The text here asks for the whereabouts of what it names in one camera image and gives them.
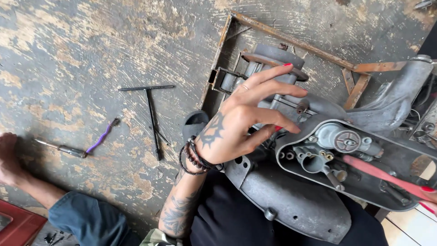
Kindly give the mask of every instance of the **concrete floor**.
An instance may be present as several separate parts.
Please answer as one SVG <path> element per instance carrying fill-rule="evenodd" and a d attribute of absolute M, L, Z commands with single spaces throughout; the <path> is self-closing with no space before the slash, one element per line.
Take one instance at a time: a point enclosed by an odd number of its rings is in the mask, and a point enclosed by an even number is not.
<path fill-rule="evenodd" d="M 123 210 L 143 237 L 157 226 L 177 173 L 180 124 L 196 109 L 229 9 L 354 63 L 406 60 L 434 24 L 418 0 L 0 0 L 0 131 L 21 139 L 17 154 L 35 175 Z M 252 30 L 239 46 L 277 41 Z M 308 91 L 343 104 L 340 68 L 299 49 Z M 375 74 L 364 99 L 393 73 Z M 152 92 L 159 131 L 172 145 L 153 156 L 143 92 L 121 87 L 174 84 Z M 79 159 L 32 142 L 86 149 L 115 117 L 92 156 Z M 27 194 L 0 187 L 0 198 L 46 214 Z"/>

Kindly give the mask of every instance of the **camouflage sleeve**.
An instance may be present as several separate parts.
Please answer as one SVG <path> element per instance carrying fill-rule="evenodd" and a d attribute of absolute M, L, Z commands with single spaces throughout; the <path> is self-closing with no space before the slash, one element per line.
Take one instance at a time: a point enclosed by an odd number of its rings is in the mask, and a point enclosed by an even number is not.
<path fill-rule="evenodd" d="M 158 243 L 160 246 L 183 246 L 182 240 L 171 238 L 159 229 L 152 229 L 140 246 L 157 246 Z"/>

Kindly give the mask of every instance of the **screwdriver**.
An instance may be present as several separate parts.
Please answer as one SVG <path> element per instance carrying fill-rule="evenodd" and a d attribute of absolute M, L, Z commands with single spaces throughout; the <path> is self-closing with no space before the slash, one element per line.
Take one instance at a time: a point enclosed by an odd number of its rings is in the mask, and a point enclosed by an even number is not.
<path fill-rule="evenodd" d="M 87 153 L 82 151 L 82 150 L 77 150 L 77 149 L 73 149 L 64 145 L 55 145 L 55 144 L 51 144 L 51 143 L 47 143 L 38 139 L 33 139 L 41 144 L 56 148 L 57 150 L 60 150 L 62 152 L 68 153 L 72 156 L 76 156 L 76 157 L 80 157 L 80 158 L 85 158 L 87 156 Z"/>

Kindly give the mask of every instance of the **foot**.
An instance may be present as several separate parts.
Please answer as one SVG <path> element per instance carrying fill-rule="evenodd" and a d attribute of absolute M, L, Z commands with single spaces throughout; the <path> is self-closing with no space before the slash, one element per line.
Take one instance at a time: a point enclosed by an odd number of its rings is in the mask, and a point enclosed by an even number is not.
<path fill-rule="evenodd" d="M 0 183 L 17 187 L 26 180 L 27 172 L 21 168 L 14 154 L 15 142 L 15 134 L 0 134 Z"/>

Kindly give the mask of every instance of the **red brush handle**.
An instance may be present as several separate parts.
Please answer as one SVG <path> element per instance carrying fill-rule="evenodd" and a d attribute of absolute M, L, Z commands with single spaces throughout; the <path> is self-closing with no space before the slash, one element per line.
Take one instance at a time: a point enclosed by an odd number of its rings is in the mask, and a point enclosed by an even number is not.
<path fill-rule="evenodd" d="M 361 159 L 352 157 L 350 155 L 343 156 L 343 160 L 345 163 L 355 167 L 356 169 L 365 172 L 367 174 L 370 174 L 374 177 L 377 177 L 379 179 L 385 180 L 387 182 L 391 182 L 395 185 L 398 185 L 399 187 L 402 187 L 406 191 L 410 192 L 411 194 L 420 197 L 424 200 L 431 201 L 428 197 L 426 197 L 420 188 L 420 186 L 409 183 L 407 181 L 400 180 L 396 177 L 391 176 L 390 174 L 382 171 L 381 169 L 373 166 L 370 163 L 367 163 Z"/>

